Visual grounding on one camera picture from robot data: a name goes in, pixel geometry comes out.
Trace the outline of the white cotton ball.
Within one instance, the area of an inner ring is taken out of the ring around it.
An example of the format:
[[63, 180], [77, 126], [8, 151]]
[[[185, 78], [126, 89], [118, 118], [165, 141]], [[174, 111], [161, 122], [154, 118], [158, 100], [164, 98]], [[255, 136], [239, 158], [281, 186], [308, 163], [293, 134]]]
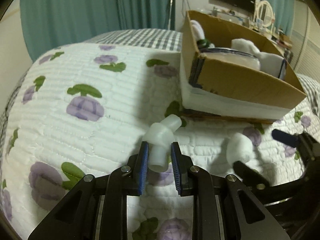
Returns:
[[227, 144], [227, 162], [232, 166], [236, 161], [247, 163], [253, 157], [252, 141], [241, 133], [235, 133]]

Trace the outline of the white plastic tube connector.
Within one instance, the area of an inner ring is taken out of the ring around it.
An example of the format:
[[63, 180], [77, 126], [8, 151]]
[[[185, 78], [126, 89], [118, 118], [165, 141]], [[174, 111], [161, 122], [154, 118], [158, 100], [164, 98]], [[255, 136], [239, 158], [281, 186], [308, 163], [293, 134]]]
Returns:
[[180, 117], [171, 114], [161, 122], [153, 123], [143, 136], [143, 141], [149, 143], [150, 152], [148, 168], [161, 173], [168, 170], [171, 144], [175, 141], [174, 133], [182, 125]]

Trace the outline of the dark tissue pack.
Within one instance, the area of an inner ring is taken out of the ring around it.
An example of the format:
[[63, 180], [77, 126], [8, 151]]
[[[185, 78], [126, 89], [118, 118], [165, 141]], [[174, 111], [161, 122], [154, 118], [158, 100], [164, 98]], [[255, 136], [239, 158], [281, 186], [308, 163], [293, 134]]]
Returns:
[[249, 53], [231, 48], [203, 48], [200, 50], [210, 59], [220, 60], [227, 63], [237, 64], [243, 67], [260, 70], [259, 59]]

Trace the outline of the open cardboard box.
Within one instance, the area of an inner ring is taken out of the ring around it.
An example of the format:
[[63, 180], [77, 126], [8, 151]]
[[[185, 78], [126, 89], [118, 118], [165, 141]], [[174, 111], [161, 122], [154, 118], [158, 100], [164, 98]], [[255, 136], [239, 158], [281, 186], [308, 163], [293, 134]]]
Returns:
[[215, 48], [231, 48], [233, 39], [243, 38], [252, 41], [261, 52], [281, 56], [266, 37], [246, 27], [188, 11], [183, 25], [180, 82], [182, 105], [190, 115], [213, 114], [223, 119], [271, 123], [306, 98], [288, 62], [283, 81], [261, 70], [210, 59], [201, 53], [191, 20], [199, 22]]

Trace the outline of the white floral quilt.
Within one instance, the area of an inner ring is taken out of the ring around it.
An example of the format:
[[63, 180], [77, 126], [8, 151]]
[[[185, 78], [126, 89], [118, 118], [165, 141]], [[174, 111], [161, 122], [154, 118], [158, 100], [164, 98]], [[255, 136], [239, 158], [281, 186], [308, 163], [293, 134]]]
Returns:
[[[1, 209], [27, 239], [85, 174], [104, 176], [137, 153], [149, 127], [182, 111], [180, 54], [78, 43], [43, 54], [27, 72], [7, 114], [1, 146]], [[249, 166], [271, 184], [298, 179], [299, 153], [272, 139], [279, 129], [319, 138], [319, 117], [303, 100], [272, 125], [183, 119], [175, 139], [208, 172], [233, 172], [226, 147], [251, 139]]]

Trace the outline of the white wardrobe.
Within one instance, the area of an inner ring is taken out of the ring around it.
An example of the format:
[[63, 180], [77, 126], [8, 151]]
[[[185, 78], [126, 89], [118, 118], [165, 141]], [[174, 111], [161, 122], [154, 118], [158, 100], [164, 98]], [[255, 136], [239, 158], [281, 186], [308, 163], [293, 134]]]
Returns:
[[319, 23], [302, 0], [294, 0], [291, 41], [291, 67], [296, 73], [319, 81]]

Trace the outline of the white dressing table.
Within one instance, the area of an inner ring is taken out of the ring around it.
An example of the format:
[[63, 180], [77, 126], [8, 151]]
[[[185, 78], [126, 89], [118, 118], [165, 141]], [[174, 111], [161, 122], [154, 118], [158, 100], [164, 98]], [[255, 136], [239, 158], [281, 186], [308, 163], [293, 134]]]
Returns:
[[282, 32], [276, 33], [267, 29], [258, 29], [256, 24], [249, 24], [249, 29], [266, 37], [274, 44], [274, 46], [282, 55], [285, 55], [285, 53], [291, 53], [293, 46], [292, 41]]

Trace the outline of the white oval vanity mirror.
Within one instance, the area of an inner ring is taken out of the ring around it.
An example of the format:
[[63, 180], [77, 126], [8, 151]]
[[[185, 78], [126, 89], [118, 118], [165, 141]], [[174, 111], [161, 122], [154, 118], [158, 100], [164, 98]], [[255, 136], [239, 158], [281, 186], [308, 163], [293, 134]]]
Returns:
[[255, 7], [254, 20], [259, 28], [269, 28], [274, 23], [275, 14], [267, 0], [260, 1]]

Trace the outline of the teal right curtain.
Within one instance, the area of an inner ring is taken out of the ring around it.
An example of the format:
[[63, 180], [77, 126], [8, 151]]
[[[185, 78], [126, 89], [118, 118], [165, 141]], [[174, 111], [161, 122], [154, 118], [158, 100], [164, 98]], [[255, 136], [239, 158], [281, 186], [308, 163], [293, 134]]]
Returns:
[[266, 0], [275, 14], [274, 26], [290, 36], [293, 25], [294, 0]]

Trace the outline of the teal curtain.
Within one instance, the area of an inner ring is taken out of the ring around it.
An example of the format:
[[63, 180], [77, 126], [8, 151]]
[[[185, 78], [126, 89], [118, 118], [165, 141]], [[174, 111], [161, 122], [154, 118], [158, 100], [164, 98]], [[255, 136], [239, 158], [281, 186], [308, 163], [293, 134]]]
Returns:
[[173, 29], [174, 0], [20, 0], [24, 41], [32, 61], [43, 53], [126, 29]]
[[294, 0], [266, 0], [275, 14], [274, 26], [290, 36], [293, 25]]

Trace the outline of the teal left curtain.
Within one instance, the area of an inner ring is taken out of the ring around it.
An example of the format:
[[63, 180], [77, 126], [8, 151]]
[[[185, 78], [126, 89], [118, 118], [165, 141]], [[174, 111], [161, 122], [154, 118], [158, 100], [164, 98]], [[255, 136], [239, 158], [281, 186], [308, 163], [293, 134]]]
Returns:
[[173, 29], [174, 0], [20, 0], [24, 41], [32, 61], [43, 53], [126, 29]]

